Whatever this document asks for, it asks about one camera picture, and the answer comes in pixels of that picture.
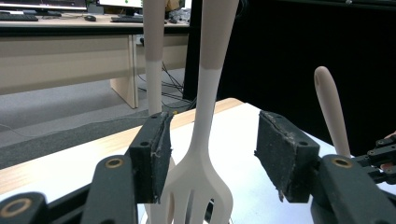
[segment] fork tine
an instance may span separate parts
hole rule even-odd
[[[214,199],[212,218],[210,223],[227,224],[229,223],[231,212],[233,211],[233,200],[224,200],[229,197],[218,197]]]
[[[205,219],[207,205],[210,202],[208,195],[194,195],[192,199],[190,224],[202,224]]]
[[[180,190],[174,194],[175,200],[175,224],[184,224],[186,222],[187,206],[190,198],[189,190]]]
[[[165,194],[165,192],[163,192],[163,196],[161,197],[161,204],[153,203],[147,206],[147,214],[150,224],[163,224],[163,221],[168,219],[168,211],[171,201],[172,199],[170,198],[169,193]]]

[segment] computer monitor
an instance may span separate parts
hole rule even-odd
[[[22,10],[23,14],[61,17],[64,11],[86,11],[85,0],[0,0],[4,10]]]
[[[96,0],[96,5],[122,8],[126,16],[134,16],[137,11],[143,8],[143,0]]]

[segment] white fork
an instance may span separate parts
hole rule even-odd
[[[215,171],[209,157],[209,136],[225,53],[238,0],[204,0],[197,105],[192,138],[186,156],[166,179],[161,204],[151,206],[150,223],[202,224],[210,200],[210,223],[228,223],[233,195]],[[174,201],[175,212],[169,207]]]

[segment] cable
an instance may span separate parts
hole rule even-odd
[[[186,110],[194,109],[196,107],[196,104],[197,104],[197,97],[195,96],[195,98],[192,100],[190,106],[187,107]]]
[[[138,89],[141,90],[141,91],[148,91],[148,90],[140,88],[140,87]],[[180,98],[180,96],[174,95],[174,94],[171,94],[171,93],[162,92],[161,95],[169,97],[169,98],[173,98],[175,100],[179,100],[179,101],[183,101],[183,102],[186,102],[186,103],[190,103],[189,100],[185,100],[183,98]]]
[[[166,104],[164,104],[164,103],[163,103],[163,105],[164,105],[165,107],[169,108],[169,109],[180,109],[180,108],[184,108],[184,107],[188,106],[188,105],[169,106],[169,105],[166,105]]]
[[[142,79],[144,82],[147,82],[147,81],[146,81],[145,79],[143,79],[140,75],[138,75],[138,76],[139,76],[139,78]],[[173,86],[173,85],[168,85],[168,83],[163,84],[163,86],[165,86],[165,87],[170,87],[170,88],[174,88],[174,87],[175,87],[175,86]],[[143,89],[143,88],[138,88],[138,89],[141,90],[141,91],[147,91],[146,89]],[[173,96],[172,98],[174,98],[174,99],[177,99],[177,100],[180,100],[180,101],[183,100],[183,98],[180,98],[179,96],[174,95],[174,94],[170,94],[170,93],[161,92],[161,95],[163,95],[163,96]]]
[[[51,131],[51,132],[47,132],[47,133],[42,133],[39,135],[27,135],[27,134],[23,134],[20,132],[17,132],[15,129],[11,128],[10,126],[6,125],[6,124],[0,124],[0,126],[5,127],[7,129],[9,129],[10,131],[14,132],[15,134],[18,134],[22,137],[33,137],[33,138],[37,138],[37,137],[43,137],[43,136],[47,136],[53,133],[60,133],[60,132],[64,132],[64,131],[70,131],[76,128],[81,128],[90,124],[94,124],[94,123],[106,123],[106,122],[110,122],[110,121],[115,121],[115,120],[122,120],[122,119],[148,119],[149,117],[133,117],[133,118],[128,118],[128,117],[123,117],[123,118],[114,118],[114,119],[107,119],[107,120],[102,120],[102,121],[94,121],[91,123],[87,123],[87,124],[82,124],[79,126],[76,126],[74,128],[69,128],[69,129],[62,129],[62,130],[57,130],[57,131]]]
[[[143,38],[143,37],[140,38],[140,42],[142,43],[142,46],[145,47],[145,38]],[[165,87],[171,87],[171,88],[176,88],[176,89],[182,94],[182,99],[184,99],[185,96],[186,96],[187,98],[190,98],[190,97],[188,97],[188,95],[186,95],[186,94],[183,92],[183,89],[184,89],[184,80],[183,80],[183,84],[180,84],[172,75],[169,74],[168,70],[166,69],[166,66],[165,66],[165,63],[164,63],[164,62],[163,62],[163,71],[169,76],[169,78],[170,78],[170,80],[171,80],[171,82],[172,82],[172,83],[167,83],[167,82],[162,81],[163,86],[165,86]]]

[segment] table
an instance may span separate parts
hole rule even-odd
[[[216,103],[209,153],[216,171],[233,193],[233,223],[247,220],[253,224],[312,223],[310,204],[281,203],[274,185],[253,155],[259,112],[259,108],[233,98]],[[193,120],[191,110],[175,115],[171,122],[176,163],[189,147]],[[95,164],[107,156],[123,154],[138,130],[139,127],[133,128],[0,170],[0,201],[19,192],[39,191],[52,202],[90,183]],[[320,156],[335,153],[332,146],[309,136],[320,144]],[[388,186],[381,187],[396,192]]]
[[[0,21],[0,94],[111,79],[111,87],[138,107],[136,80],[145,73],[139,41],[143,23],[110,22],[116,15],[64,14],[60,19]],[[165,24],[163,62],[186,62],[189,25]]]

